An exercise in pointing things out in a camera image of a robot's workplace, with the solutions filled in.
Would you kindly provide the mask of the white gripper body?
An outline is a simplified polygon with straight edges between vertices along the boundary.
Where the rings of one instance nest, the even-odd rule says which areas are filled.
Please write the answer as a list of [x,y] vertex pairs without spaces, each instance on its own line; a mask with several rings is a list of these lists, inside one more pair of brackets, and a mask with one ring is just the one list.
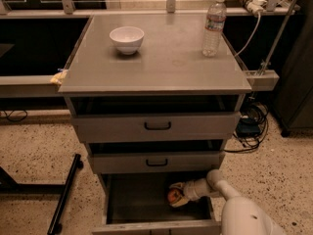
[[190,201],[208,197],[211,192],[211,187],[205,178],[187,181],[183,189],[184,196]]

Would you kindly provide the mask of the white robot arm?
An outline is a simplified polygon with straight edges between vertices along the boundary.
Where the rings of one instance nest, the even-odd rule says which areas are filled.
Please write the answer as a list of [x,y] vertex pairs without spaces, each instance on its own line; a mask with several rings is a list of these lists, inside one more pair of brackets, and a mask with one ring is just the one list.
[[221,214],[222,235],[287,235],[258,204],[231,186],[219,169],[209,171],[206,178],[171,184],[167,201],[178,208],[215,193],[226,201]]

